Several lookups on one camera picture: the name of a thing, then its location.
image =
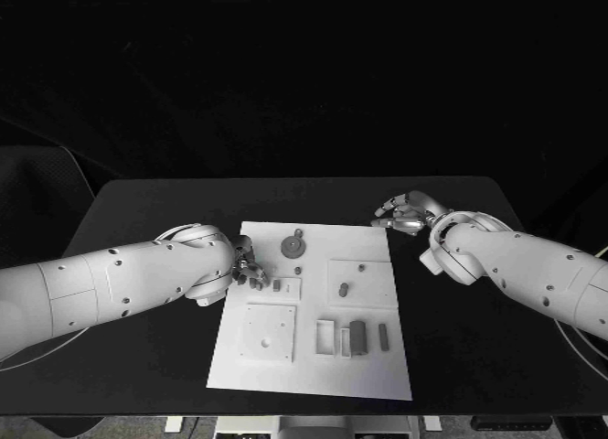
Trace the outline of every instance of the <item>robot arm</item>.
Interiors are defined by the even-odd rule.
[[[73,331],[185,297],[223,299],[234,278],[269,283],[251,240],[231,244],[213,226],[172,238],[0,270],[0,359]]]
[[[411,234],[431,228],[420,260],[434,274],[466,285],[489,276],[512,299],[608,341],[607,261],[513,231],[486,213],[447,210],[421,192],[393,198],[377,216],[391,209],[394,218],[372,225]]]

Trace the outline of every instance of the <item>black table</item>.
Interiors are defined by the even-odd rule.
[[[368,225],[382,202],[411,189],[521,227],[485,177],[115,181],[67,256],[149,241],[192,222],[230,236],[244,220]],[[413,238],[390,230],[388,239],[413,402],[208,389],[224,301],[200,308],[184,299],[93,327],[47,359],[2,373],[0,415],[608,413],[608,382],[570,350],[554,321],[489,279],[463,286],[431,275],[418,261],[427,232]],[[8,365],[67,338],[33,347]]]

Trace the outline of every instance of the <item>robotic hand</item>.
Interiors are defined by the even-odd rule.
[[[502,292],[547,316],[608,341],[608,262],[558,242],[513,231],[492,215],[447,209],[423,192],[391,198],[372,226],[411,235],[430,227],[420,261],[470,285],[489,276]]]
[[[155,241],[0,270],[0,359],[73,331],[179,297],[211,305],[231,282],[270,283],[247,236],[213,226],[169,230]]]

